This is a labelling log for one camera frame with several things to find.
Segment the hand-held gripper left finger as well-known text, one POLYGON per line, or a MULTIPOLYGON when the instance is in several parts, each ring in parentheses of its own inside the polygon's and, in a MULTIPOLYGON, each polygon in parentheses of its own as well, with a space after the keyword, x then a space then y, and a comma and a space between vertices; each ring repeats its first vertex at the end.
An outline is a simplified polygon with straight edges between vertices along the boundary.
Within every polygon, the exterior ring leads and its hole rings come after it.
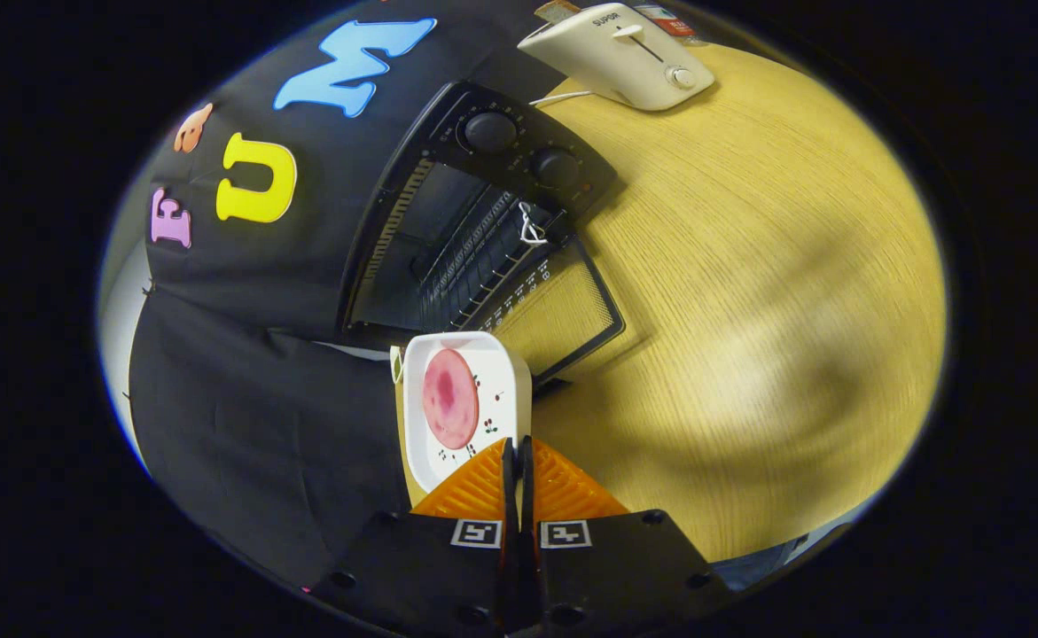
POLYGON ((309 594, 380 635, 501 635, 499 582, 514 514, 514 448, 496 441, 474 461, 497 465, 495 518, 377 511, 309 594))

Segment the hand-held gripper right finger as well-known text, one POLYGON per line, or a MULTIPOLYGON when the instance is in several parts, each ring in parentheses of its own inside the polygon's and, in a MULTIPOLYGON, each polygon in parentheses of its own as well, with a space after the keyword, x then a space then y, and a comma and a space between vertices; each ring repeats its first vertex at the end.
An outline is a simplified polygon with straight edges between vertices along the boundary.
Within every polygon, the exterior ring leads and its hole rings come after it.
POLYGON ((662 635, 732 602, 670 514, 625 510, 531 437, 519 459, 519 590, 535 634, 662 635))

